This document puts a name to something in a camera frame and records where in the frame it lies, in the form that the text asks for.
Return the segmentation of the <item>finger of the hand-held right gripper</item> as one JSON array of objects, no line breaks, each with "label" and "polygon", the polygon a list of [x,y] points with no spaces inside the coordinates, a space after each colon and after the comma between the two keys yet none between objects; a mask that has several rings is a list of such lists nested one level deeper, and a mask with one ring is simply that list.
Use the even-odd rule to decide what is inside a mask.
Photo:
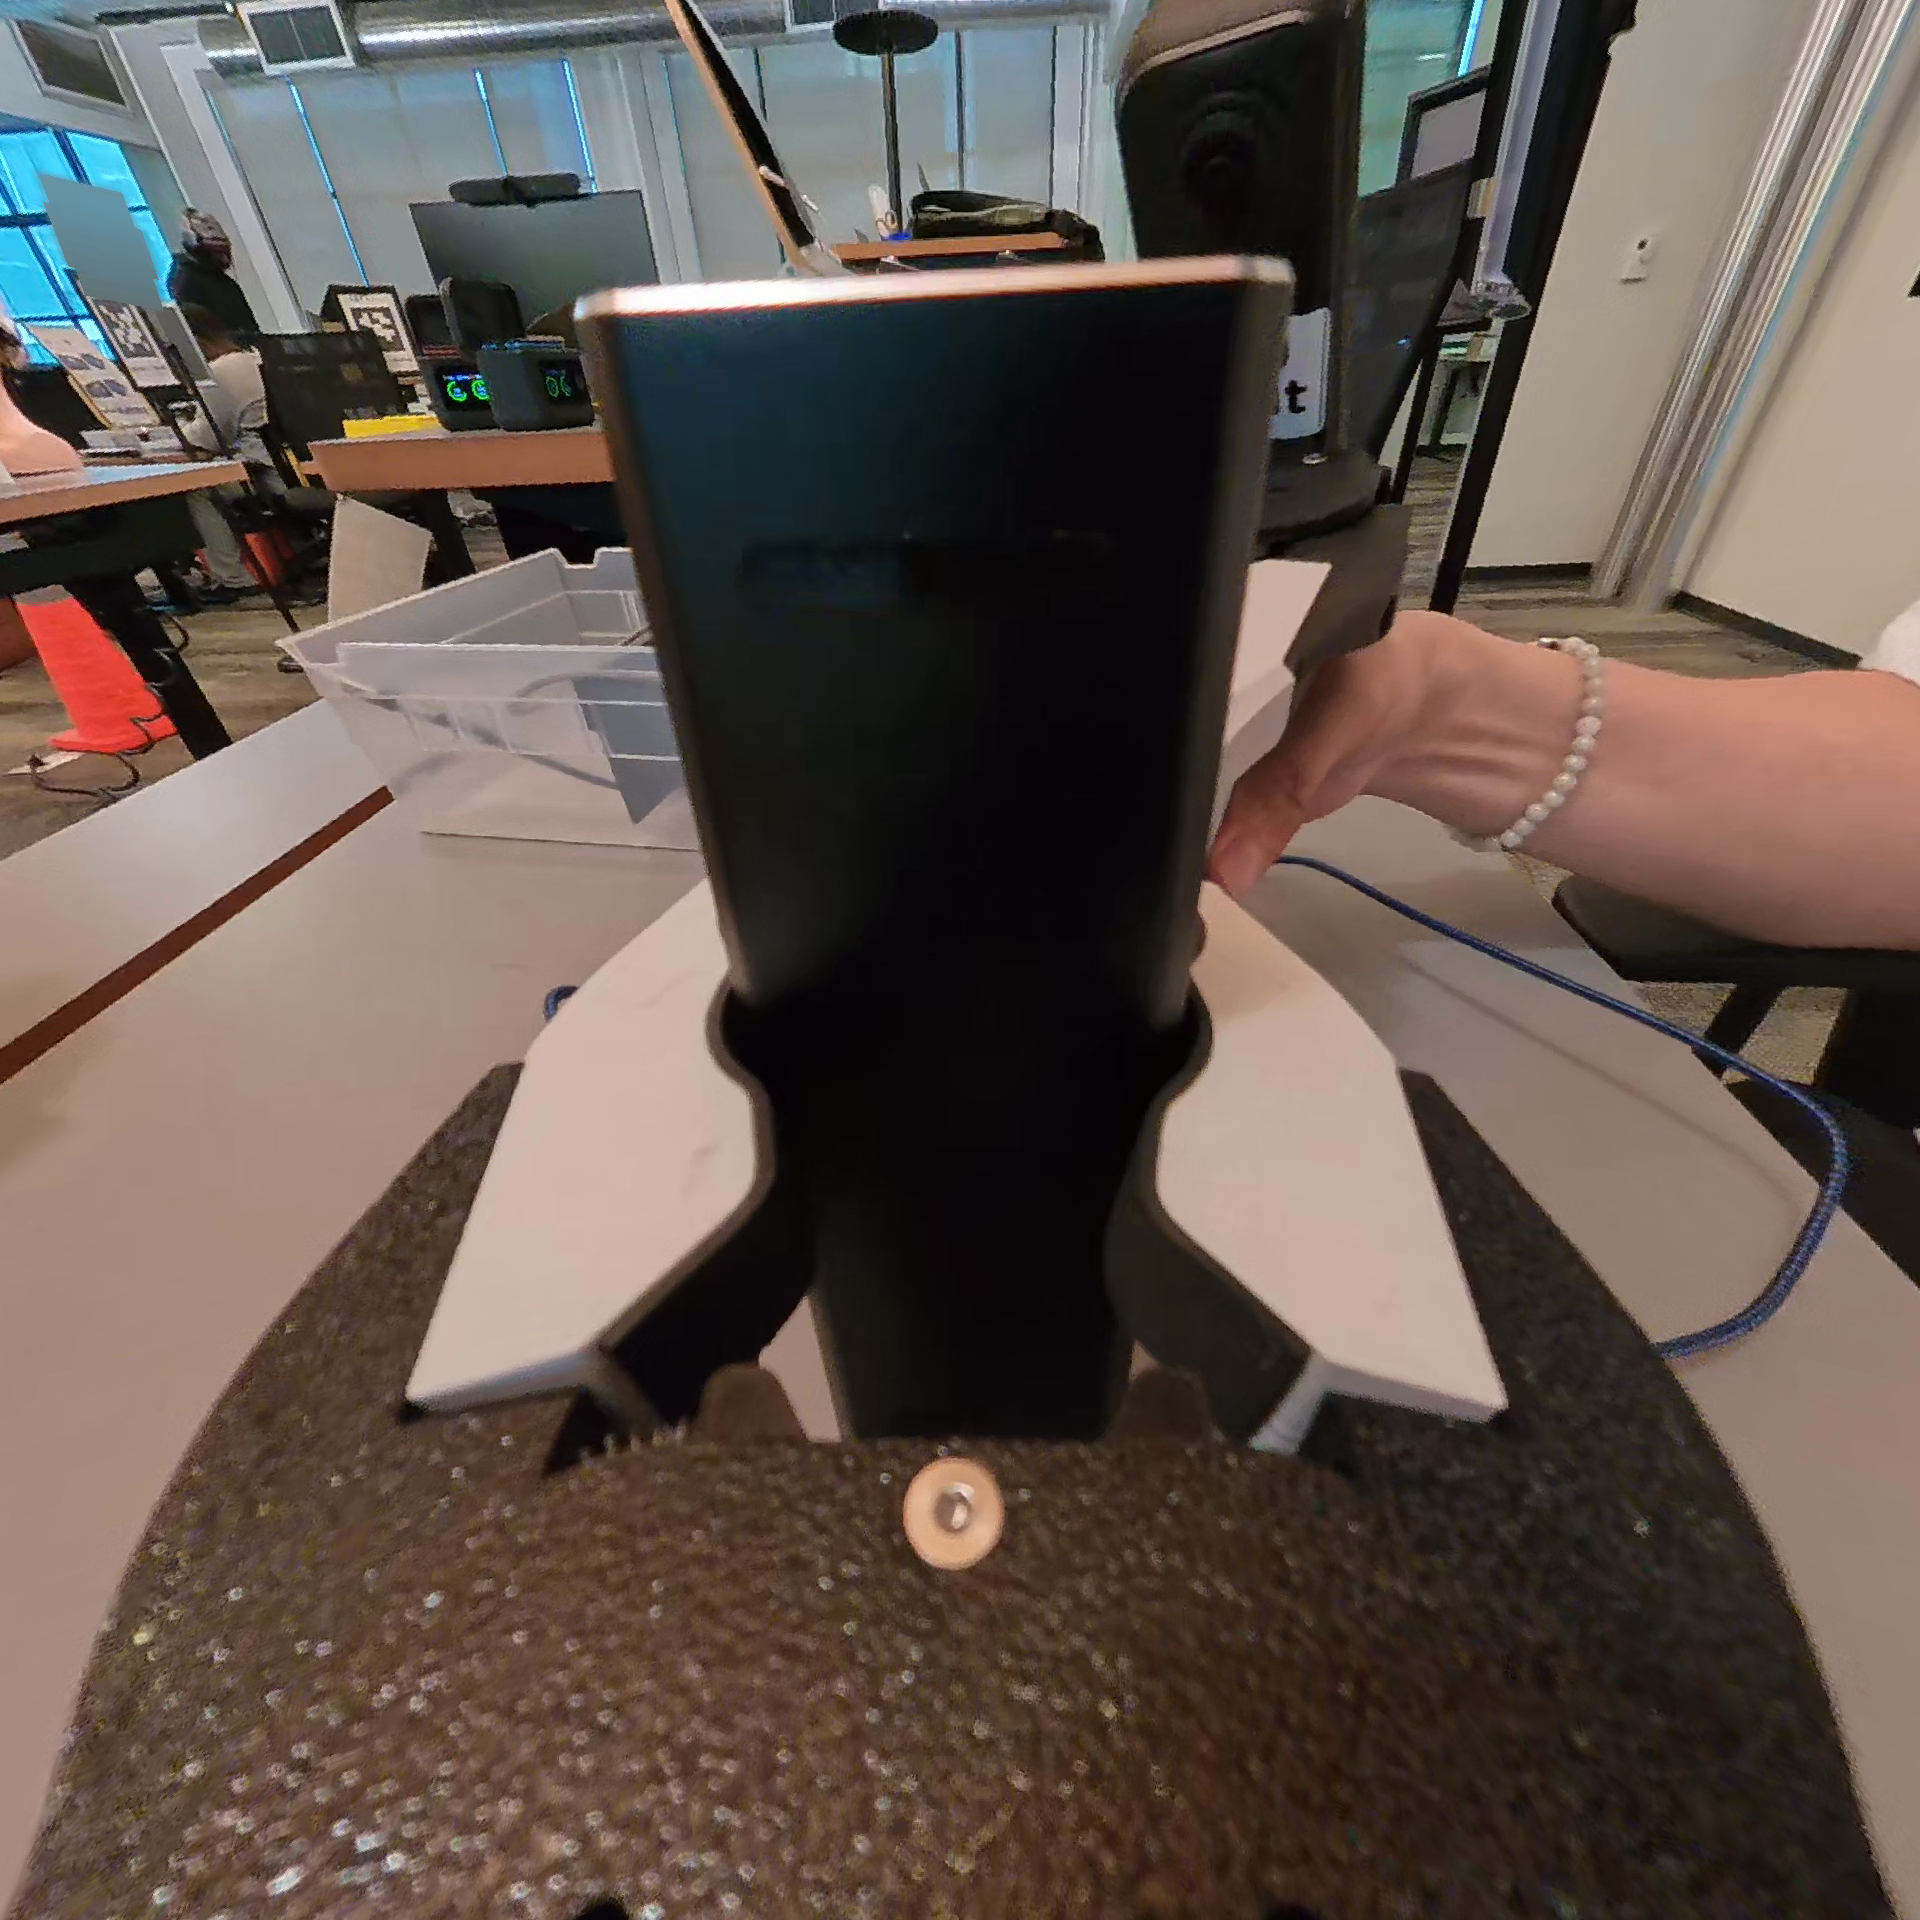
[{"label": "finger of the hand-held right gripper", "polygon": [[1224,787],[1236,787],[1280,743],[1296,688],[1290,649],[1302,638],[1329,576],[1329,563],[1249,568],[1222,738]]}]

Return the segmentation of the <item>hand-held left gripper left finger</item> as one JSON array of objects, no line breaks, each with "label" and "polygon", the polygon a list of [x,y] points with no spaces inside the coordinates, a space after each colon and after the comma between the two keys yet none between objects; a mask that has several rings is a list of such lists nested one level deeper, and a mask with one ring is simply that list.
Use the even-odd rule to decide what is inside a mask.
[{"label": "hand-held left gripper left finger", "polygon": [[775,1123],[726,1039],[708,885],[627,943],[529,1048],[404,1400],[583,1390],[633,1424],[615,1345],[770,1191]]}]

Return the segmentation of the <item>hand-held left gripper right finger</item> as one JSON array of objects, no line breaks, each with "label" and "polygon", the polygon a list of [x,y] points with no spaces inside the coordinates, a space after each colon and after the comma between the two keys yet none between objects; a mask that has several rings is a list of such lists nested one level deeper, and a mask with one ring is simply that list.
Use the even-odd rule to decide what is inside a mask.
[{"label": "hand-held left gripper right finger", "polygon": [[1504,1381],[1387,1048],[1212,883],[1199,914],[1193,1057],[1110,1233],[1124,1335],[1260,1453],[1299,1453],[1330,1400],[1494,1422]]}]

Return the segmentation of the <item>black printed usb hub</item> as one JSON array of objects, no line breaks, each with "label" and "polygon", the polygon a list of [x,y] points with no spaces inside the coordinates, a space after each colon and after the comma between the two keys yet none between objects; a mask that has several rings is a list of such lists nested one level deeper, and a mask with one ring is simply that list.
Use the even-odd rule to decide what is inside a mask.
[{"label": "black printed usb hub", "polygon": [[1145,1171],[1290,304],[1266,257],[580,302],[758,1149],[614,1347],[657,1413],[801,1305],[860,1438],[1097,1438],[1143,1350],[1246,1440],[1302,1377]]}]

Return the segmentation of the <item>clear plastic tray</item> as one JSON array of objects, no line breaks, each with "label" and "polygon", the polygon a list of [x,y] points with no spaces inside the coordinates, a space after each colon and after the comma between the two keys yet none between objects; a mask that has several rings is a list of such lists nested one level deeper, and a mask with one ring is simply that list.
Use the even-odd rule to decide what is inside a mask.
[{"label": "clear plastic tray", "polygon": [[422,833],[700,848],[627,547],[550,550],[282,647]]}]

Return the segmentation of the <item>person's right forearm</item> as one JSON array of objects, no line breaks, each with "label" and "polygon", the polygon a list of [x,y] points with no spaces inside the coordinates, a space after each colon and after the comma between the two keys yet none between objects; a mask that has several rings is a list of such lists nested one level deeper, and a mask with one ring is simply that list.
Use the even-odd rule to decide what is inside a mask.
[{"label": "person's right forearm", "polygon": [[1772,944],[1918,943],[1915,630],[1854,671],[1610,663],[1599,746],[1522,853]]}]

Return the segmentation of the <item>person's right hand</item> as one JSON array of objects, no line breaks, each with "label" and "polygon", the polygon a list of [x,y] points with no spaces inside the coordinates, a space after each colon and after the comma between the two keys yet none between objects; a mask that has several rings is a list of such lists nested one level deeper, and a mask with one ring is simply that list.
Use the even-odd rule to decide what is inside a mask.
[{"label": "person's right hand", "polygon": [[1407,806],[1478,848],[1522,847],[1587,770],[1600,678],[1587,643],[1401,615],[1311,674],[1280,743],[1232,790],[1208,875],[1243,897],[1304,829],[1360,798]]}]

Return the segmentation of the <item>black tripod stand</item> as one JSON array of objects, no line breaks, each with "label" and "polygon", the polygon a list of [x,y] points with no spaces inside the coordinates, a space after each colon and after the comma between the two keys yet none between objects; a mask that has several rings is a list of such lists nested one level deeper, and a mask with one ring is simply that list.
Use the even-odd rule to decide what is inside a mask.
[{"label": "black tripod stand", "polygon": [[1475,178],[1479,251],[1470,298],[1496,323],[1496,365],[1479,398],[1430,606],[1452,614],[1467,581],[1507,423],[1545,301],[1554,251],[1587,157],[1616,40],[1634,2],[1504,5]]}]

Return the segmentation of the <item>large black screen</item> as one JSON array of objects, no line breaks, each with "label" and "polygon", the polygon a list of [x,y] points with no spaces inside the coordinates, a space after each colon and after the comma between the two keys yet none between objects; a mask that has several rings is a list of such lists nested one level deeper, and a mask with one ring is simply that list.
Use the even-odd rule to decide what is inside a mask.
[{"label": "large black screen", "polygon": [[418,201],[409,214],[432,289],[447,279],[505,283],[529,323],[609,289],[662,281],[638,190],[535,207]]}]

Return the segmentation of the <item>orange traffic cone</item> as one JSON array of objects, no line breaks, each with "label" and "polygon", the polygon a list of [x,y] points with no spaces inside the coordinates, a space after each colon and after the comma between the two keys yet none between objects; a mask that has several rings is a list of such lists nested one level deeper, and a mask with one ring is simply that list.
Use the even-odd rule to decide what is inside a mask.
[{"label": "orange traffic cone", "polygon": [[66,713],[66,730],[48,742],[56,754],[142,754],[176,736],[159,693],[75,598],[12,606]]}]

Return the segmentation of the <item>black device with green display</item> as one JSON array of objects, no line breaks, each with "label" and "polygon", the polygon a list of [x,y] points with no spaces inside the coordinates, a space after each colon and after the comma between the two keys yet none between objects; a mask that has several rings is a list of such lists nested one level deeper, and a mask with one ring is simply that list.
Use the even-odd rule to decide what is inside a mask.
[{"label": "black device with green display", "polygon": [[569,430],[594,423],[583,358],[561,339],[488,343],[475,371],[498,430]]},{"label": "black device with green display", "polygon": [[447,277],[439,283],[439,318],[443,345],[423,347],[434,413],[449,432],[494,430],[484,352],[522,336],[514,289],[484,277]]}]

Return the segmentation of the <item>grey desk with wooden edge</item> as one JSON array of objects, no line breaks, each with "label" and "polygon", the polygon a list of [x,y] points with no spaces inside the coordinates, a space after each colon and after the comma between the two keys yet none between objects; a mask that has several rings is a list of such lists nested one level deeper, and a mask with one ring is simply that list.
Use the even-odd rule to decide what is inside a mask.
[{"label": "grey desk with wooden edge", "polygon": [[586,566],[630,542],[600,425],[314,441],[305,472],[337,495],[474,495],[492,509],[507,560],[554,550]]}]

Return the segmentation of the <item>wooden office desk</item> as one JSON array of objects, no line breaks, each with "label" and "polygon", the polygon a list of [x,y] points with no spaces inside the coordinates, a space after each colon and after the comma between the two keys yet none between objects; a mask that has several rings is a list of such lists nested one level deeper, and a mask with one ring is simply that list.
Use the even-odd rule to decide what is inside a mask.
[{"label": "wooden office desk", "polygon": [[142,569],[186,555],[190,496],[238,488],[238,463],[82,467],[30,474],[2,496],[6,595],[62,591],[134,663],[196,761],[234,742],[176,643],[137,587]]}]

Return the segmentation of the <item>framed marker sign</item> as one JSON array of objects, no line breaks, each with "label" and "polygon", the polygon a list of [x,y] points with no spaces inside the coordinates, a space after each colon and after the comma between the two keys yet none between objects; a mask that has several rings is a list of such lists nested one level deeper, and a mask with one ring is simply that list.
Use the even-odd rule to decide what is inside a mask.
[{"label": "framed marker sign", "polygon": [[162,393],[179,387],[164,342],[140,304],[90,296],[88,306],[113,350],[113,359],[137,392]]},{"label": "framed marker sign", "polygon": [[401,296],[392,287],[328,289],[328,301],[347,331],[370,336],[390,371],[398,378],[418,376],[416,339]]}]

